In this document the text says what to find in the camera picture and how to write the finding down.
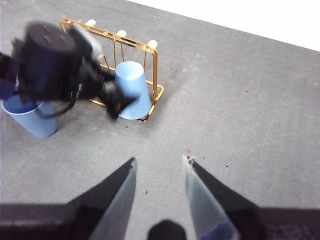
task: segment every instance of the cup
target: cup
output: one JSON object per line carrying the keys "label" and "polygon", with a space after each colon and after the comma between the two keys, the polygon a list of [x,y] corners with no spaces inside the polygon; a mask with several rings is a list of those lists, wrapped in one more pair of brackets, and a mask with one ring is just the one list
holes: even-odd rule
{"label": "cup", "polygon": [[23,104],[20,96],[14,95],[2,101],[1,105],[6,113],[38,138],[49,137],[57,130],[58,124],[55,117],[43,118],[37,112],[37,110],[39,110],[45,115],[54,114],[54,110],[49,101],[37,102],[37,107],[35,108],[31,101]]}
{"label": "cup", "polygon": [[141,119],[152,107],[144,67],[136,61],[124,61],[115,68],[115,85],[125,97],[137,98],[119,115],[124,119]]}

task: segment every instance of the robotic arm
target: robotic arm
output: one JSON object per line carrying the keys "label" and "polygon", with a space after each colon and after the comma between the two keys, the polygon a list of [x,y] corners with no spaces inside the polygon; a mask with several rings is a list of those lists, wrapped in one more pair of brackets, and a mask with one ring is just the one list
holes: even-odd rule
{"label": "robotic arm", "polygon": [[105,89],[104,83],[114,80],[114,72],[100,68],[101,46],[80,27],[64,32],[50,23],[34,22],[27,26],[24,41],[15,39],[12,44],[11,56],[0,53],[0,99],[19,94],[24,103],[68,102],[56,116],[77,100],[98,97],[112,119],[135,100],[117,88]]}

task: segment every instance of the white wall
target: white wall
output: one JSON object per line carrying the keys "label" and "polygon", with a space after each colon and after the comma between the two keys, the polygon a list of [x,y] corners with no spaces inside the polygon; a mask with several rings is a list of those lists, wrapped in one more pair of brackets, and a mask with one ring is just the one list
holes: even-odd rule
{"label": "white wall", "polygon": [[320,51],[319,0],[130,0]]}

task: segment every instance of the light blue plastic cup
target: light blue plastic cup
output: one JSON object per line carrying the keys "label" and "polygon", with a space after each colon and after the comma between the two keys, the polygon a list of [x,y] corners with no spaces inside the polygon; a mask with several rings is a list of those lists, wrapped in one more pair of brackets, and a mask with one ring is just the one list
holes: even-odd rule
{"label": "light blue plastic cup", "polygon": [[115,68],[115,85],[125,97],[137,97],[137,100],[122,110],[119,115],[124,119],[141,119],[152,106],[144,67],[136,61],[124,61]]}
{"label": "light blue plastic cup", "polygon": [[[37,109],[39,109],[43,114],[54,114],[54,110],[50,102],[42,101],[37,102],[36,104]],[[2,101],[1,105],[6,113],[38,138],[49,137],[57,130],[58,124],[55,117],[41,117],[32,102],[23,104],[19,95],[14,95],[9,99]]]}

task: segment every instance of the cup rim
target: cup rim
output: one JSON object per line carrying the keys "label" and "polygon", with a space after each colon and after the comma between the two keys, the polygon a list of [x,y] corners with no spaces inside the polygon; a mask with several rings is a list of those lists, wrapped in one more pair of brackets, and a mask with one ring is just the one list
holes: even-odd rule
{"label": "cup rim", "polygon": [[22,112],[22,113],[14,113],[14,112],[8,111],[8,110],[5,108],[5,106],[4,106],[4,100],[2,100],[2,102],[1,102],[1,107],[2,107],[2,109],[3,109],[7,114],[15,115],[15,116],[21,116],[21,115],[30,114],[30,113],[36,111],[36,109],[40,108],[43,103],[44,103],[44,101],[42,101],[42,102],[39,104],[39,106],[37,106],[36,108],[34,108],[34,109],[30,110],[30,111],[27,111],[27,112]]}

